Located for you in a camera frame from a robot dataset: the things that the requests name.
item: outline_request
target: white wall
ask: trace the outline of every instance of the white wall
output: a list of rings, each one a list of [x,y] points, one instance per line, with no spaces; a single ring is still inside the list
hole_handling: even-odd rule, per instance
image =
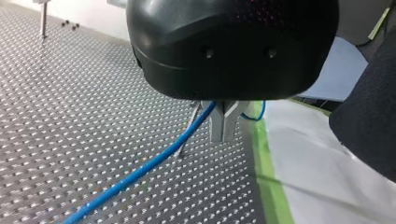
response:
[[[40,10],[40,5],[33,3],[33,0],[11,0],[11,3]],[[125,9],[111,6],[106,0],[52,0],[48,13],[100,33],[129,40]]]

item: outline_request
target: black robot head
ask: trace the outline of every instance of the black robot head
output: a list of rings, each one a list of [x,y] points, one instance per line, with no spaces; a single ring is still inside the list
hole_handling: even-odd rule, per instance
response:
[[[318,78],[336,0],[129,0],[129,36],[148,83],[171,97],[271,100]]]

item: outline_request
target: blue cable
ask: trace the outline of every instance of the blue cable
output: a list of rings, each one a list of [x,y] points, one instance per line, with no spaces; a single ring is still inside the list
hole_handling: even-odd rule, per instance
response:
[[[259,121],[262,119],[262,117],[264,116],[264,112],[265,112],[265,101],[262,102],[262,112],[260,112],[260,115],[258,118],[254,119],[249,117],[248,115],[246,115],[245,113],[242,113],[242,118],[244,119],[249,119],[249,120],[254,120],[254,121]]]
[[[189,140],[189,138],[195,133],[195,131],[197,131],[199,126],[201,126],[201,124],[207,119],[207,117],[213,111],[215,106],[216,106],[215,102],[210,103],[210,105],[207,107],[207,109],[204,110],[204,112],[201,114],[201,116],[198,117],[197,120],[189,128],[187,128],[187,130],[177,139],[177,141],[172,146],[167,148],[163,153],[158,155],[153,160],[144,164],[138,170],[127,175],[124,179],[122,179],[119,183],[114,185],[111,189],[106,190],[101,195],[99,195],[97,198],[95,198],[92,201],[90,201],[89,203],[85,204],[85,206],[80,208],[76,213],[74,213],[70,217],[68,217],[63,222],[63,224],[72,224],[72,223],[79,222],[85,216],[87,216],[90,212],[92,212],[93,210],[95,210],[96,208],[101,206],[103,203],[110,200],[112,197],[119,194],[122,190],[125,190],[130,185],[134,184],[140,177],[146,175],[148,172],[150,172],[156,166],[158,166],[163,161],[165,161],[170,156],[172,156],[175,152],[177,152],[177,150],[181,146],[183,146],[184,143],[186,143]]]

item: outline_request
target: perforated metal table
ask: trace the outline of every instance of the perforated metal table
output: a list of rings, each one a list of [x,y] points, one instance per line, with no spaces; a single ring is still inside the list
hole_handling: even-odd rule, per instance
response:
[[[0,223],[58,223],[172,144],[189,103],[144,80],[128,45],[0,7]],[[84,223],[263,223],[248,134],[186,146]]]

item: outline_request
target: green tape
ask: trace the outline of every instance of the green tape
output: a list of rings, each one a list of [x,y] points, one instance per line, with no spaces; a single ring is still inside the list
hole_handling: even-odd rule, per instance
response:
[[[255,114],[259,114],[261,109],[261,103],[255,102]],[[275,177],[265,121],[251,121],[251,126],[254,133],[253,152],[256,180],[261,192],[262,206],[267,224],[294,224],[282,184]]]

